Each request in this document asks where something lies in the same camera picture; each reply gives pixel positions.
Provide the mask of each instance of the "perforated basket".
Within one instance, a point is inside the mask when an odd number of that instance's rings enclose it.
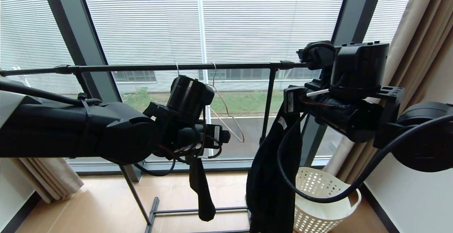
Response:
[[[299,168],[296,176],[296,188],[304,194],[317,198],[336,196],[348,187],[348,184],[333,175],[312,168]],[[306,200],[296,194],[294,230],[299,233],[329,232],[356,210],[361,201],[359,190],[357,190],[357,194],[358,200],[353,206],[348,198],[321,204]]]

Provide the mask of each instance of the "curtain fold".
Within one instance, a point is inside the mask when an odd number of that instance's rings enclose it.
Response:
[[[63,158],[11,158],[11,161],[47,203],[76,193],[84,184]]]
[[[421,101],[432,73],[451,47],[452,14],[453,0],[409,0],[390,45],[382,82],[405,88],[400,113]],[[374,156],[372,144],[354,144],[343,137],[324,170],[351,183]]]

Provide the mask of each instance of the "grass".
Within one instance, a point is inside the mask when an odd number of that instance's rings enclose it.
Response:
[[[236,91],[221,92],[220,94],[228,106],[228,112],[230,113],[235,115],[262,115],[264,113],[267,91]],[[121,97],[123,102],[142,112],[149,105],[150,101],[166,105],[170,93],[150,94],[146,88],[140,88],[135,93],[125,93]],[[273,91],[270,112],[278,112],[282,100],[283,92],[278,90]],[[225,106],[218,94],[215,94],[211,108],[218,114],[225,115],[226,113]]]

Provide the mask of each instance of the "baseboard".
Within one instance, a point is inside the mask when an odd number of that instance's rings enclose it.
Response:
[[[41,200],[41,196],[35,191],[25,204],[19,209],[19,211],[14,215],[13,219],[6,225],[6,227],[1,231],[1,233],[14,233],[19,228],[19,226],[24,222],[27,216],[31,213],[33,208]]]
[[[371,208],[377,214],[377,217],[379,217],[380,221],[382,222],[384,227],[387,229],[387,231],[389,233],[400,233],[398,231],[398,229],[395,227],[395,225],[393,224],[392,220],[390,220],[390,218],[388,217],[387,213],[385,213],[382,206],[380,206],[380,204],[377,202],[376,198],[373,196],[371,191],[369,191],[368,187],[363,184],[359,187],[359,190],[360,190],[362,196],[368,201]]]

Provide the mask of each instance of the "white wall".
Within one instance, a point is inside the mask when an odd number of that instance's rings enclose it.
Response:
[[[435,72],[424,101],[453,104],[453,47]],[[388,155],[366,185],[401,233],[453,232],[453,169],[423,173]]]
[[[33,191],[33,187],[9,159],[0,159],[0,231],[21,209]]]

